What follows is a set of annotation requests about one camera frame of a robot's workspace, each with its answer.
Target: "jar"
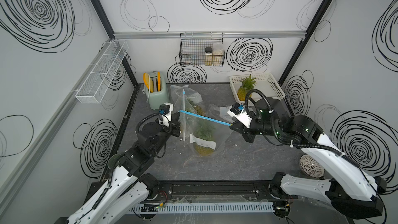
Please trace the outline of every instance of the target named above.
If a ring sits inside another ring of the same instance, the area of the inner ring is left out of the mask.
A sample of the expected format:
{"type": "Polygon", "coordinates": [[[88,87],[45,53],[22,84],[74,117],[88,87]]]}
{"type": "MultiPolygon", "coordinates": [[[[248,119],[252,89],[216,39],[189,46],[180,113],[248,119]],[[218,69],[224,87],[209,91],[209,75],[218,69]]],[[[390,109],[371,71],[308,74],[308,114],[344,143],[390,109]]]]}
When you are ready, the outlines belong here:
{"type": "Polygon", "coordinates": [[[211,66],[213,61],[213,49],[211,47],[205,48],[205,66],[211,66]]]}
{"type": "Polygon", "coordinates": [[[213,66],[221,66],[224,58],[224,45],[221,42],[213,43],[213,66]]]}

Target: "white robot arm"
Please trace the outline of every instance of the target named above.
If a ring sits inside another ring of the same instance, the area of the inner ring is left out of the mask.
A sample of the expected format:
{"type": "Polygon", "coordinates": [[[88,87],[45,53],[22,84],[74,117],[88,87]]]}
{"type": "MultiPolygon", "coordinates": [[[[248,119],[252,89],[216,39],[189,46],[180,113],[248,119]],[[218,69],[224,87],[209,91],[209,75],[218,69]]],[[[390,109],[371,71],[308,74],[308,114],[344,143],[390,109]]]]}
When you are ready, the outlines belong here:
{"type": "MultiPolygon", "coordinates": [[[[156,198],[159,181],[143,173],[166,146],[167,139],[180,135],[180,113],[171,116],[172,109],[172,104],[163,104],[159,114],[151,114],[140,121],[136,128],[138,141],[123,155],[108,162],[109,179],[66,221],[57,223],[112,224],[138,203],[156,198]],[[149,122],[139,130],[142,123],[155,116],[159,116],[156,122],[149,122]]],[[[256,89],[247,93],[245,106],[236,103],[228,113],[238,119],[230,128],[241,133],[247,142],[253,143],[256,135],[274,136],[281,144],[301,149],[313,157],[333,177],[330,180],[305,179],[277,172],[266,189],[272,197],[280,201],[292,195],[314,198],[353,219],[382,215],[384,204],[377,196],[385,192],[386,182],[363,172],[359,164],[340,151],[310,118],[289,117],[279,100],[266,98],[256,89]],[[256,115],[246,112],[251,93],[259,93],[263,98],[255,104],[256,115]]]]}
{"type": "Polygon", "coordinates": [[[228,114],[238,119],[231,129],[241,133],[247,142],[252,143],[256,135],[274,136],[281,144],[301,149],[313,157],[333,177],[314,180],[278,172],[271,189],[276,197],[287,194],[314,198],[353,219],[381,216],[384,204],[377,195],[385,192],[386,182],[363,172],[312,119],[289,117],[279,100],[267,98],[257,89],[247,93],[244,106],[235,103],[228,114]],[[248,112],[251,93],[262,97],[255,104],[256,115],[248,112]]]}

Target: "black wire basket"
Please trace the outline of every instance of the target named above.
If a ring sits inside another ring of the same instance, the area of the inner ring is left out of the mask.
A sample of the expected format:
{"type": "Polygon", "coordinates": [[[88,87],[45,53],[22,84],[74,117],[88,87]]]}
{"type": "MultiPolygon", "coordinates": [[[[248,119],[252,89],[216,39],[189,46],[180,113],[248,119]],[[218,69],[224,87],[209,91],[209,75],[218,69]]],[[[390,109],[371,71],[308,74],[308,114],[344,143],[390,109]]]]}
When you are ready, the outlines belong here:
{"type": "Polygon", "coordinates": [[[212,47],[214,43],[223,43],[223,33],[181,33],[180,65],[190,64],[199,66],[222,67],[224,65],[225,50],[213,51],[214,54],[206,55],[205,48],[212,47]]]}

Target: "blue zipper seal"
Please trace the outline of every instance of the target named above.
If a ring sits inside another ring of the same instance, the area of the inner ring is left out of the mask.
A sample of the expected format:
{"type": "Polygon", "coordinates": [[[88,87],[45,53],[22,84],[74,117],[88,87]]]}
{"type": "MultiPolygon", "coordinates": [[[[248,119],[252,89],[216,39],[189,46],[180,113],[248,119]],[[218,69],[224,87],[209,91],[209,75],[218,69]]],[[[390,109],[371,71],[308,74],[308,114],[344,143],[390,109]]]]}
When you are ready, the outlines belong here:
{"type": "Polygon", "coordinates": [[[216,122],[216,123],[223,124],[223,125],[226,125],[226,126],[231,126],[232,125],[232,124],[229,124],[229,123],[226,123],[226,122],[218,121],[218,120],[215,120],[215,119],[212,119],[212,118],[208,118],[208,117],[203,117],[201,115],[197,115],[195,113],[191,113],[191,112],[187,112],[187,111],[183,111],[183,110],[180,110],[179,112],[183,112],[183,113],[188,114],[188,115],[192,115],[192,116],[195,116],[195,117],[198,117],[198,118],[206,119],[208,121],[216,122]]]}

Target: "gray marble tabletop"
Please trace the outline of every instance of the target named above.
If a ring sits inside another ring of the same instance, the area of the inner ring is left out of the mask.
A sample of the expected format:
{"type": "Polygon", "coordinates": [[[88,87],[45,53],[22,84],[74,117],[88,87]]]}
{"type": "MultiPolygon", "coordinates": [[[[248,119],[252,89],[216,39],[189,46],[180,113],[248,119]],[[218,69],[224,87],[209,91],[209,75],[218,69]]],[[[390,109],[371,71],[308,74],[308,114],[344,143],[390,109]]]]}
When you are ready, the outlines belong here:
{"type": "MultiPolygon", "coordinates": [[[[209,104],[229,106],[235,102],[229,84],[190,84],[189,88],[202,95],[206,107],[209,104]]],[[[153,112],[157,111],[149,107],[146,95],[139,92],[119,152],[129,149],[137,140],[137,123],[153,112]]],[[[274,137],[270,140],[277,143],[274,137]]],[[[200,157],[182,140],[171,137],[167,142],[166,155],[155,159],[147,172],[158,180],[270,180],[276,172],[302,175],[299,160],[303,154],[289,146],[271,145],[260,136],[250,144],[239,133],[233,132],[217,155],[200,157]]]]}

